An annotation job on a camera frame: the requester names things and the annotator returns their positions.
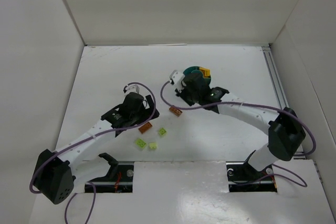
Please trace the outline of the brown lego plate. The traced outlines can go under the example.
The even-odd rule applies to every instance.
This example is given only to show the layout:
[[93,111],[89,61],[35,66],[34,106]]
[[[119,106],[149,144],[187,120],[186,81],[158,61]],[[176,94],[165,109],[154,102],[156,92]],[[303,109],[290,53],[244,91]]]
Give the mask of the brown lego plate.
[[176,115],[177,117],[181,116],[181,114],[182,114],[182,111],[181,111],[180,109],[174,107],[174,106],[171,106],[171,107],[169,108],[169,111],[170,111],[171,113],[173,113],[174,115]]

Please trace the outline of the yellow orange lego brick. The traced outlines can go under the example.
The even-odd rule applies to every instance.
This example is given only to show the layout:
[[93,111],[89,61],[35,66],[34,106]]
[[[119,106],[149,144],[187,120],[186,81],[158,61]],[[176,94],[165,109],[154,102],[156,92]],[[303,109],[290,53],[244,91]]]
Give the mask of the yellow orange lego brick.
[[199,67],[199,71],[203,74],[204,78],[210,78],[211,77],[211,71],[209,69]]

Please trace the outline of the dark brown lego piece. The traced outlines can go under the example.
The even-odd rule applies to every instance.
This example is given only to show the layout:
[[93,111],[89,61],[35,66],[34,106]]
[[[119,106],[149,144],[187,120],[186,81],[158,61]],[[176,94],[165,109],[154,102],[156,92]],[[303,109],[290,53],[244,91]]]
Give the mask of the dark brown lego piece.
[[152,124],[150,122],[147,122],[146,124],[143,124],[141,127],[138,128],[141,134],[144,134],[147,132],[150,128],[152,128]]

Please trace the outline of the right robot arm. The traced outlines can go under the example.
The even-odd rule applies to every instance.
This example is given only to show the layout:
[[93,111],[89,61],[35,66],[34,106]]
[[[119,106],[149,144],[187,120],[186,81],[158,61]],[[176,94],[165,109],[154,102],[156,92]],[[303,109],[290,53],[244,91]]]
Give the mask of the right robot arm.
[[302,125],[295,120],[290,108],[280,111],[260,107],[249,107],[239,97],[221,87],[210,87],[201,72],[184,75],[174,71],[170,81],[176,95],[188,105],[200,105],[217,114],[231,116],[265,133],[268,142],[253,151],[245,160],[249,171],[262,171],[276,161],[290,161],[306,134]]

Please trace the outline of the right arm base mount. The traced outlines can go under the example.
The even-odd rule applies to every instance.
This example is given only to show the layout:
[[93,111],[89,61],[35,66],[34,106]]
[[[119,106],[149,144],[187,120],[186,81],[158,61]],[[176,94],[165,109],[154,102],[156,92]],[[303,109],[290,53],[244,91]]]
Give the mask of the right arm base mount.
[[277,192],[274,177],[266,177],[273,173],[271,165],[256,171],[246,161],[227,162],[226,169],[230,193]]

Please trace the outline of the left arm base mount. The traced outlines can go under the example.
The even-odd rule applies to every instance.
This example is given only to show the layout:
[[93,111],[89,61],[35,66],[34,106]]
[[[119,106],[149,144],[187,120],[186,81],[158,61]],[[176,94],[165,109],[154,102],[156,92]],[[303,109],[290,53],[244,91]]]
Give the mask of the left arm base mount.
[[102,177],[92,179],[85,184],[85,193],[92,193],[93,183],[97,193],[132,193],[134,162],[118,162],[107,153],[99,154],[99,158],[109,164],[109,169]]

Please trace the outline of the pale yellow lego brick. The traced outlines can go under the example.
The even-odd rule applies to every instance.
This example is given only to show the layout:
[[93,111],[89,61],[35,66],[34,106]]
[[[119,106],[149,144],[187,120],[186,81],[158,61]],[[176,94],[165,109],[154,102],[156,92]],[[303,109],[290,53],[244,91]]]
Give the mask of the pale yellow lego brick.
[[157,149],[157,143],[156,142],[149,143],[149,149],[150,150],[156,150]]

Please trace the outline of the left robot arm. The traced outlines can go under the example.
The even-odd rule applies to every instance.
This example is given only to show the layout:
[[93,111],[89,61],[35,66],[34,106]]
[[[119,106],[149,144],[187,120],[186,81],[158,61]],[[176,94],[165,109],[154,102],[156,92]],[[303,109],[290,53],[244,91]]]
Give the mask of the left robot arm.
[[79,184],[112,176],[118,161],[98,153],[101,145],[122,132],[146,124],[159,116],[151,95],[130,92],[124,101],[101,116],[86,133],[55,151],[42,151],[36,162],[32,186],[54,205],[63,202]]

